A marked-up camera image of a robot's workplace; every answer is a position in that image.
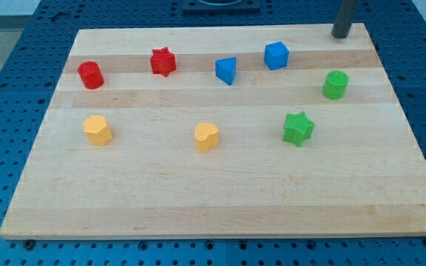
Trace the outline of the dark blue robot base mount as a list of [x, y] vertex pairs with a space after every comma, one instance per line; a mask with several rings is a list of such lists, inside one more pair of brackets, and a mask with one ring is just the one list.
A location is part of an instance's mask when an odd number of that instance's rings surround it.
[[260, 11], [261, 0], [181, 0], [185, 13]]

